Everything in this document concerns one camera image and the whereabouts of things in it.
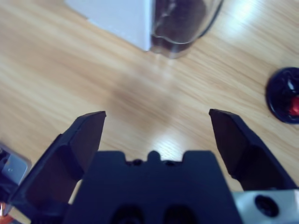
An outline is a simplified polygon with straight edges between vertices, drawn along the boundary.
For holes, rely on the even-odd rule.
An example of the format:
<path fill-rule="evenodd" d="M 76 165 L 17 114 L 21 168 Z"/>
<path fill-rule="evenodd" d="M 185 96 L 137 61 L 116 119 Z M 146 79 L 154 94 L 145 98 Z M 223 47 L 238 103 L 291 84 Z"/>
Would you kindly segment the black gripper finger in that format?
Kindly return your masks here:
<path fill-rule="evenodd" d="M 288 190 L 298 186 L 243 119 L 231 112 L 210 109 L 218 151 L 228 173 L 243 190 Z"/>
<path fill-rule="evenodd" d="M 75 119 L 47 148 L 9 202 L 19 210 L 65 210 L 99 149 L 105 112 Z"/>

